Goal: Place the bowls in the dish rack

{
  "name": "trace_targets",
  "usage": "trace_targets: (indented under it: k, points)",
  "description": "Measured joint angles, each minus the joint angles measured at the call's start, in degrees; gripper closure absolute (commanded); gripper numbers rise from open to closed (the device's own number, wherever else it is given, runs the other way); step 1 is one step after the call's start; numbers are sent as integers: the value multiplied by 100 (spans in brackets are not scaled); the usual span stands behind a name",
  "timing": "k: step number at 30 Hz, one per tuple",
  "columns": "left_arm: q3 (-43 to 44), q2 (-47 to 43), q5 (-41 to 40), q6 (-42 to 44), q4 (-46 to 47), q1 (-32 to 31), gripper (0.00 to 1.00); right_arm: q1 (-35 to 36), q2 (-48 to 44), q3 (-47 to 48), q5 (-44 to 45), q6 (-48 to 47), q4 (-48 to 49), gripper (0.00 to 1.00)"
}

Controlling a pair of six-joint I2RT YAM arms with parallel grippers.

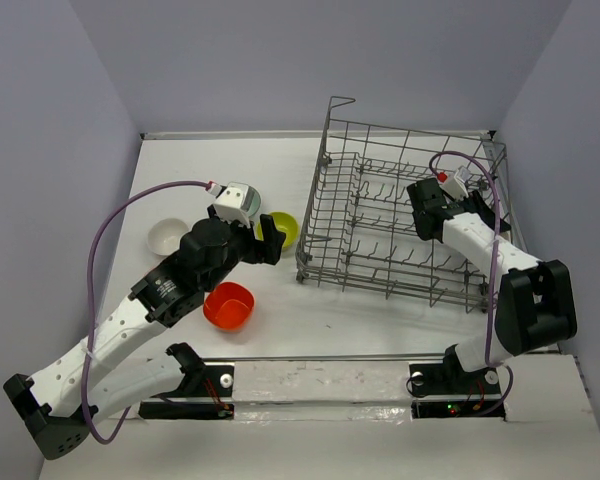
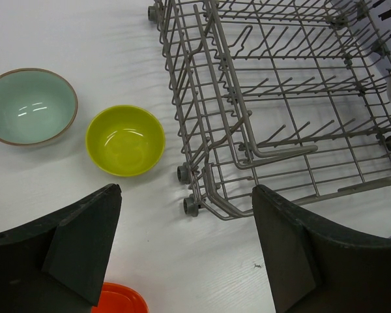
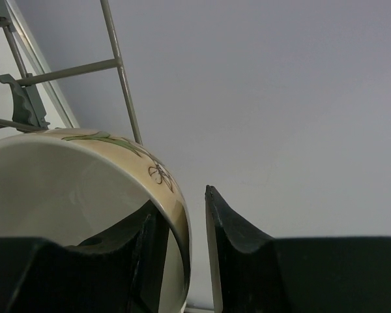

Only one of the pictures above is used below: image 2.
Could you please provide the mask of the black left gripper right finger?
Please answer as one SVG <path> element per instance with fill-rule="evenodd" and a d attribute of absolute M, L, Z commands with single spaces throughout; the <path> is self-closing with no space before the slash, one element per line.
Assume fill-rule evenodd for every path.
<path fill-rule="evenodd" d="M 264 185 L 255 225 L 277 312 L 391 312 L 391 238 L 356 231 Z"/>

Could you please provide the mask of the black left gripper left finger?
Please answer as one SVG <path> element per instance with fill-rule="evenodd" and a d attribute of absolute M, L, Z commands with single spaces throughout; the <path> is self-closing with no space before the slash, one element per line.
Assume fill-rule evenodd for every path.
<path fill-rule="evenodd" d="M 121 212 L 108 184 L 0 232 L 0 312 L 90 312 L 98 304 Z"/>

